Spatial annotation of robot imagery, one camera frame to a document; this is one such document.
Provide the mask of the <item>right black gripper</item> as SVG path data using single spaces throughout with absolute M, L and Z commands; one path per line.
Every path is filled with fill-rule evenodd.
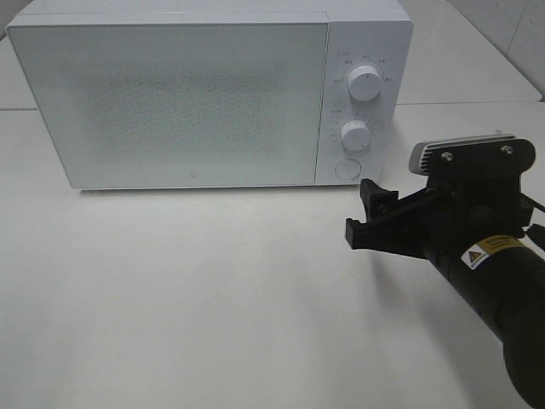
M 532 204 L 524 194 L 423 188 L 400 198 L 371 179 L 359 194 L 367 221 L 346 219 L 352 250 L 426 259 L 464 298 L 532 296 L 532 252 L 521 243 Z

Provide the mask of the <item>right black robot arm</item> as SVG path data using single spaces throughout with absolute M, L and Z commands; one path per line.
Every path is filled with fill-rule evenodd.
M 502 342 L 523 400 L 544 406 L 544 260 L 521 243 L 531 207 L 518 177 L 429 182 L 404 198 L 362 180 L 366 220 L 347 219 L 354 250 L 426 259 Z

